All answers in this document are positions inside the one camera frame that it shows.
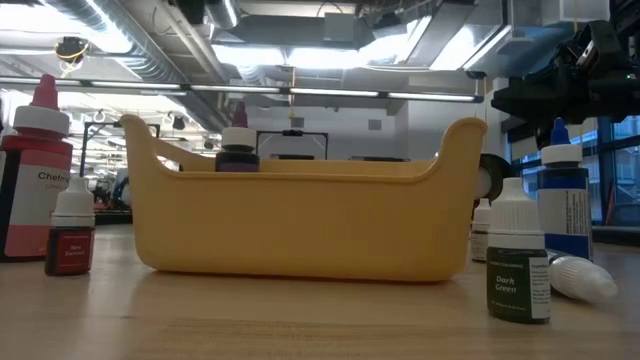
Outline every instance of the bottle label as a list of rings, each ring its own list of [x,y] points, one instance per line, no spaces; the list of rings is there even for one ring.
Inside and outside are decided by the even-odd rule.
[[[69,184],[71,158],[24,150],[15,159],[6,161],[2,187],[5,194],[0,197],[5,214],[10,210],[4,253],[11,257],[44,256],[51,213],[58,193]]]
[[[549,318],[551,287],[547,258],[492,255],[487,263],[487,306],[504,317]]]
[[[538,206],[546,247],[591,260],[591,201],[587,179],[544,179],[538,190]]]
[[[489,243],[489,234],[486,232],[471,232],[471,259],[476,261],[485,261],[487,258],[487,245]]]
[[[93,230],[57,233],[56,273],[79,273],[91,269],[93,233]]]

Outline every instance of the blue bottle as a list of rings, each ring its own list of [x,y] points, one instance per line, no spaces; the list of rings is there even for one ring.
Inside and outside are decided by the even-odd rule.
[[[569,142],[562,119],[556,119],[551,145],[542,149],[538,172],[538,211],[547,249],[592,259],[589,170],[580,167],[582,147]]]

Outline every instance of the light wood tabletop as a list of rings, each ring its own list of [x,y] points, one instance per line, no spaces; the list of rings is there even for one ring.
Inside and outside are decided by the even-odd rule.
[[[168,274],[99,227],[89,275],[0,264],[0,359],[640,359],[640,251],[595,251],[614,301],[554,296],[520,325],[489,317],[482,264],[432,285]]]

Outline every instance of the small red bottle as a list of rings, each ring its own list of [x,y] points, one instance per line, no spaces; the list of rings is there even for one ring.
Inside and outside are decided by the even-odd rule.
[[[96,218],[93,194],[84,178],[73,177],[67,190],[58,194],[51,214],[44,271],[49,276],[86,274],[91,270]]]
[[[29,106],[16,109],[0,145],[0,262],[44,260],[50,215],[69,183],[69,117],[58,109],[55,78],[43,75]]]

